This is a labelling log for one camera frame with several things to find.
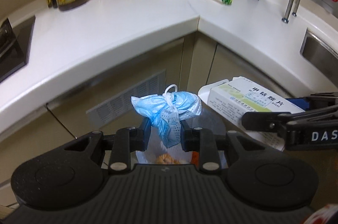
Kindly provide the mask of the white green medicine box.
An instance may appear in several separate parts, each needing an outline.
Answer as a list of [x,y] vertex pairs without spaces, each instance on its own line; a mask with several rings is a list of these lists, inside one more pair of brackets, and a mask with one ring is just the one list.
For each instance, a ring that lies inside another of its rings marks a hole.
[[246,112],[304,112],[292,102],[242,76],[203,86],[198,91],[198,96],[211,109],[250,137],[280,151],[285,147],[282,138],[276,133],[244,129],[242,116]]

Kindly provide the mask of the black gas stove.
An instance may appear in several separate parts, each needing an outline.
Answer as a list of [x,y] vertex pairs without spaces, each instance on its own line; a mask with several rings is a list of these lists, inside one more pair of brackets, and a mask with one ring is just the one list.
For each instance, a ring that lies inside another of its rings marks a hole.
[[28,64],[35,16],[12,27],[6,18],[1,24],[1,78],[9,76]]

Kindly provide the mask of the brown paper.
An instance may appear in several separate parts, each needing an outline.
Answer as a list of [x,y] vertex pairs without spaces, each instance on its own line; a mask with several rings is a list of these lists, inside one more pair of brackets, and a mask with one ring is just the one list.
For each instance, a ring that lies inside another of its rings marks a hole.
[[179,160],[174,159],[170,154],[162,154],[156,158],[156,164],[181,164]]

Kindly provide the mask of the stainless steel sink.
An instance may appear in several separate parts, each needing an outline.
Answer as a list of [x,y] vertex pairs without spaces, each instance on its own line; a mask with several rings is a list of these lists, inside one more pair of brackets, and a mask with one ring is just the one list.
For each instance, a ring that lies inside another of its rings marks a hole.
[[305,32],[300,54],[337,87],[337,52],[309,29]]

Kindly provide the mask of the blue face mask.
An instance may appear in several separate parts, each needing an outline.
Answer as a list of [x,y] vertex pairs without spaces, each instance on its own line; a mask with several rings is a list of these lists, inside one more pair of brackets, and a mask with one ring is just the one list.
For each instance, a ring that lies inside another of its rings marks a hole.
[[133,96],[131,104],[139,115],[150,119],[167,148],[180,143],[180,122],[195,118],[202,112],[198,95],[179,91],[175,84],[168,86],[161,95]]

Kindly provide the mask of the cabinet vent grille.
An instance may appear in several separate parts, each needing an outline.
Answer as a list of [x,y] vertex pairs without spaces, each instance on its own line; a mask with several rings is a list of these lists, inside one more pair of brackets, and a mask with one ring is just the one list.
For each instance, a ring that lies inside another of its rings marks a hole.
[[166,70],[161,70],[89,109],[86,111],[86,117],[95,128],[104,127],[134,109],[132,96],[158,94],[164,90],[165,83]]

